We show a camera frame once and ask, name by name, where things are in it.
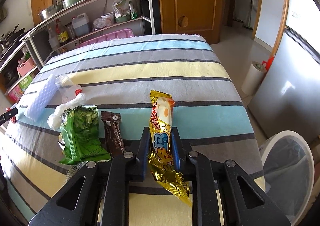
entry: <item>paper towel roll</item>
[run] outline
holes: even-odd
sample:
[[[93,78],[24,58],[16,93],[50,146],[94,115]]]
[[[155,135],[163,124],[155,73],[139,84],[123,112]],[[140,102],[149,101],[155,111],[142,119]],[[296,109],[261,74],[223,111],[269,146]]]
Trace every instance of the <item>paper towel roll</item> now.
[[[241,86],[242,91],[247,95],[255,94],[266,72],[267,70],[262,64],[252,61],[247,76]]]

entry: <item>metal screw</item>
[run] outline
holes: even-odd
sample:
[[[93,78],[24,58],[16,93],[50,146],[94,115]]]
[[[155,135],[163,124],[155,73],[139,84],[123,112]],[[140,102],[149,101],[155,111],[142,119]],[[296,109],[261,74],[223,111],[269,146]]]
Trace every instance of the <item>metal screw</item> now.
[[[236,166],[236,163],[233,160],[229,159],[226,161],[226,165],[230,168],[233,168]]]
[[[199,155],[199,154],[198,154],[197,151],[190,151],[190,152],[189,152],[189,157],[196,158],[198,155]]]
[[[129,159],[129,158],[133,157],[133,153],[130,152],[130,151],[128,151],[128,152],[124,153],[123,156],[124,156],[126,159]]]
[[[87,162],[87,168],[91,169],[91,168],[94,168],[95,166],[96,166],[96,163],[94,161]]]

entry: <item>green box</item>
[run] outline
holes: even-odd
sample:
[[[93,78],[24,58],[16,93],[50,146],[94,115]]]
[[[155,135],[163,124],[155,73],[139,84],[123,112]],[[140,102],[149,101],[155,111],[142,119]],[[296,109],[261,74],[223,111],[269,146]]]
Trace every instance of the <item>green box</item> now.
[[[25,91],[28,88],[28,86],[31,84],[31,82],[34,79],[34,77],[35,77],[35,75],[33,73],[31,73],[30,75],[28,75],[26,78],[24,78],[19,83],[19,86],[20,86],[22,91]]]

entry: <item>pink container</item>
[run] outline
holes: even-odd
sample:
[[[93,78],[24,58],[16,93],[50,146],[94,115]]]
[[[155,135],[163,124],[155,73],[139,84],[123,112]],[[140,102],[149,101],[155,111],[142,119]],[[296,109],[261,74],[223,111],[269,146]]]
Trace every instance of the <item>pink container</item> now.
[[[13,88],[8,96],[11,98],[12,101],[18,103],[23,95],[23,91],[21,90],[20,86],[17,84],[15,88]]]
[[[132,38],[132,37],[134,37],[132,29],[122,29],[119,31],[108,33],[108,34],[102,35],[100,37],[85,41],[85,42],[77,45],[76,48],[81,48],[81,47],[84,47],[87,45],[95,44],[95,43],[106,41],[106,40],[124,39],[124,38]]]
[[[30,57],[26,62],[22,63],[20,67],[17,69],[18,73],[21,76],[26,75],[31,69],[33,69],[35,63],[33,59]]]

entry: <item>tile floor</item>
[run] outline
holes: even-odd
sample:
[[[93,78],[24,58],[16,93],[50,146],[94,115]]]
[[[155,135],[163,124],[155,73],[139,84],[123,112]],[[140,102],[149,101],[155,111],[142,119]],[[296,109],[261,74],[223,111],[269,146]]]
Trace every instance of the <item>tile floor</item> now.
[[[222,27],[221,42],[211,45],[224,68],[233,81],[244,107],[247,107],[252,96],[244,94],[241,85],[252,61],[268,60],[270,52],[251,39],[252,31],[245,28]],[[266,137],[255,119],[247,110],[257,143],[260,146]]]

